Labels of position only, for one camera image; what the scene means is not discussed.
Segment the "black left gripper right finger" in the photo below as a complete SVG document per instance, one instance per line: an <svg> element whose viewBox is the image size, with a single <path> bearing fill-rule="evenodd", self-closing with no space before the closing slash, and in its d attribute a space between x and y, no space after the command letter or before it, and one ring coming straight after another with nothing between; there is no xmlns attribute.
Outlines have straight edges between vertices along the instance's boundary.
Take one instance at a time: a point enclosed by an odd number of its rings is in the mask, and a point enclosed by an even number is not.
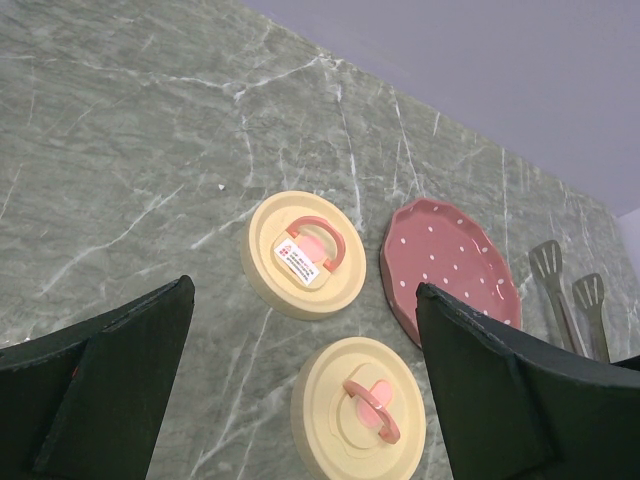
<svg viewBox="0 0 640 480"><path fill-rule="evenodd" d="M456 479L636 479L639 359L601 363L416 290L432 395Z"/></svg>

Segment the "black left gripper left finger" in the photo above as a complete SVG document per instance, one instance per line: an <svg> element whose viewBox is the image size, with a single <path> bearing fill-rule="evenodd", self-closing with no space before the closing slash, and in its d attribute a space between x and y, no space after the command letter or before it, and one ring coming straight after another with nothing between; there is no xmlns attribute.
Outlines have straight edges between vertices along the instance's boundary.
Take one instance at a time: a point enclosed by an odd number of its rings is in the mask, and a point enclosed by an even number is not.
<svg viewBox="0 0 640 480"><path fill-rule="evenodd" d="M183 275L2 349L2 478L145 478L193 311Z"/></svg>

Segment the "steel food tongs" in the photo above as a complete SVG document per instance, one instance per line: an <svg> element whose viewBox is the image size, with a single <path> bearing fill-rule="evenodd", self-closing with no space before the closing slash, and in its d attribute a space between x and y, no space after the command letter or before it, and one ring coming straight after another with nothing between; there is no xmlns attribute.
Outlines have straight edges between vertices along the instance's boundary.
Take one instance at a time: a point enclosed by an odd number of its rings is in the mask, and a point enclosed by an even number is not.
<svg viewBox="0 0 640 480"><path fill-rule="evenodd" d="M573 318L562 287L563 257L559 243L552 239L535 246L528 254L533 276L546 291L565 349L587 356L580 327ZM599 273L587 274L572 284L576 306L585 315L593 349L592 358L609 363L609 349L603 325L605 289Z"/></svg>

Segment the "cream lid pink handle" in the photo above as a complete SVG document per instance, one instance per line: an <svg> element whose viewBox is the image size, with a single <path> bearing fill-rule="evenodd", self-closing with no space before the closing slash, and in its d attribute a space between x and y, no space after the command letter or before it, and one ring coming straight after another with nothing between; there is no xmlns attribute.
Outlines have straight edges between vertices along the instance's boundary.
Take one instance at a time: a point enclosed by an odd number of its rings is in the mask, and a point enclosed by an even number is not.
<svg viewBox="0 0 640 480"><path fill-rule="evenodd" d="M408 479L427 431L409 367L366 337L324 346L302 366L290 407L297 451L316 479Z"/></svg>

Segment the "cream lid with label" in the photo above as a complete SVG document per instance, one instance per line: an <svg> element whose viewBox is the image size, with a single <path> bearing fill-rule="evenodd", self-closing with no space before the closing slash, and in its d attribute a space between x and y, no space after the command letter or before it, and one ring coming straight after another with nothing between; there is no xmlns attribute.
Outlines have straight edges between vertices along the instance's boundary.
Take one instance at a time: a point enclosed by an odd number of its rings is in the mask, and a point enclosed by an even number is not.
<svg viewBox="0 0 640 480"><path fill-rule="evenodd" d="M304 191L264 200L245 226L240 253L256 293L299 320L343 310L366 277L364 246L350 220L331 202Z"/></svg>

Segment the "pink dotted plate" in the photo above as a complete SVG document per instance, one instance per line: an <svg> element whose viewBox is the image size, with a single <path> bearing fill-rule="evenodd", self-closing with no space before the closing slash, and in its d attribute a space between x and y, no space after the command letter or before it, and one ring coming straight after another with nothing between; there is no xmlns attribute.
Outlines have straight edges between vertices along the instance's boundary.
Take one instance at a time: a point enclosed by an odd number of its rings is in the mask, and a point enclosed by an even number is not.
<svg viewBox="0 0 640 480"><path fill-rule="evenodd" d="M521 327L521 300L508 266L484 230L454 205L419 198L396 210L380 250L389 306L421 345L416 292L432 283L475 310Z"/></svg>

